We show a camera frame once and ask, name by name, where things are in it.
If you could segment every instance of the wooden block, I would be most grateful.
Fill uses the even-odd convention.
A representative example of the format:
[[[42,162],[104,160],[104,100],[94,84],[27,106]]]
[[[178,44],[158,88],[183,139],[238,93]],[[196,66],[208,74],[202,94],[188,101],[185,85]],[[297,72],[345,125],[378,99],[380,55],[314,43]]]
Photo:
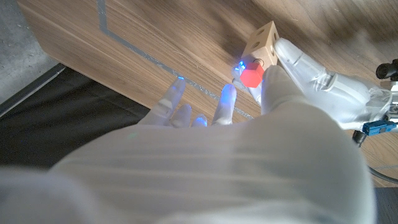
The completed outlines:
[[[243,63],[247,65],[257,60],[260,61],[264,70],[271,65],[276,65],[278,58],[274,52],[274,44],[278,38],[279,34],[274,21],[254,31],[242,54]]]

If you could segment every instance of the blue connector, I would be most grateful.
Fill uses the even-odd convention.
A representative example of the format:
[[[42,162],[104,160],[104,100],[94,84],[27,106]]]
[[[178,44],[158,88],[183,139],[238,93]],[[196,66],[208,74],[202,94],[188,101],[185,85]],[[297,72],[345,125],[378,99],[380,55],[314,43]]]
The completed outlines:
[[[385,132],[390,132],[397,127],[397,124],[392,121],[373,121],[365,123],[363,125],[362,131],[368,136],[373,136]]]

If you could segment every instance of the metal strip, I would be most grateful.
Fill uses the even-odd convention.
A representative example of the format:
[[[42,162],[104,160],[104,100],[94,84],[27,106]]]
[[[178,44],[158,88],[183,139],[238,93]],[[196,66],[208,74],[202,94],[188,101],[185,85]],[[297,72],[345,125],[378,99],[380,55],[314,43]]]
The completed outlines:
[[[130,50],[132,50],[133,52],[139,54],[140,56],[144,57],[145,59],[147,59],[148,61],[154,63],[156,66],[163,68],[164,70],[168,71],[170,74],[176,76],[176,77],[184,77],[186,83],[188,83],[189,85],[193,86],[194,88],[196,88],[199,91],[204,92],[204,94],[212,97],[215,100],[220,100],[220,97],[216,94],[214,94],[213,92],[207,90],[205,87],[199,85],[197,82],[183,76],[181,73],[176,72],[175,70],[173,70],[172,68],[170,68],[169,66],[165,65],[164,63],[162,63],[161,61],[157,60],[156,58],[150,56],[149,54],[145,53],[144,51],[142,51],[141,49],[137,48],[136,46],[130,44],[128,41],[124,40],[123,38],[121,38],[120,36],[118,36],[117,34],[115,34],[114,32],[108,30],[108,24],[106,21],[106,3],[105,0],[97,0],[97,8],[98,8],[98,18],[99,18],[99,29],[104,32],[106,35],[112,37],[115,41],[119,42],[120,44],[123,44],[125,47],[129,48]],[[253,119],[253,117],[244,112],[243,110],[235,107],[234,111],[243,115],[246,118],[249,119]]]

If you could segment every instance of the fingertip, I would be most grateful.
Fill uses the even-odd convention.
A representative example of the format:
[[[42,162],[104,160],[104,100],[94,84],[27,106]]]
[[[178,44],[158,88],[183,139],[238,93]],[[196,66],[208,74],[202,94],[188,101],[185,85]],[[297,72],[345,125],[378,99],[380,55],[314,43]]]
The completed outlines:
[[[189,104],[182,105],[173,115],[170,124],[175,128],[189,127],[192,108]]]
[[[183,77],[177,77],[174,80],[172,86],[175,87],[175,89],[177,89],[177,90],[184,89],[185,88],[185,79]]]
[[[203,114],[199,114],[193,121],[192,127],[207,127],[207,118]]]
[[[221,91],[220,101],[222,103],[234,103],[236,101],[236,89],[232,84],[227,84]]]

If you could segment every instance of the cable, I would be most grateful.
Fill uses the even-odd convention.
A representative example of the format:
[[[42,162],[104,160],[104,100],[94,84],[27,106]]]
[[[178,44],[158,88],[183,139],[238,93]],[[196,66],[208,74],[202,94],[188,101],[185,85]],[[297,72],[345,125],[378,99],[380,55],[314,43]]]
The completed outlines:
[[[365,141],[365,139],[366,139],[366,134],[364,132],[362,132],[362,131],[354,131],[353,140],[357,144],[358,147],[361,147],[361,145]],[[398,179],[395,179],[395,178],[389,177],[387,175],[384,175],[384,174],[376,171],[372,167],[369,167],[369,170],[370,170],[372,175],[374,175],[374,176],[376,176],[376,177],[378,177],[378,178],[380,178],[382,180],[386,180],[388,182],[391,182],[391,183],[394,183],[394,184],[398,184]]]
[[[376,177],[378,177],[380,179],[386,180],[386,181],[394,183],[394,184],[398,184],[398,179],[395,179],[395,178],[389,177],[387,175],[384,175],[384,174],[376,171],[372,167],[369,167],[369,170],[371,171],[371,174],[375,175]]]

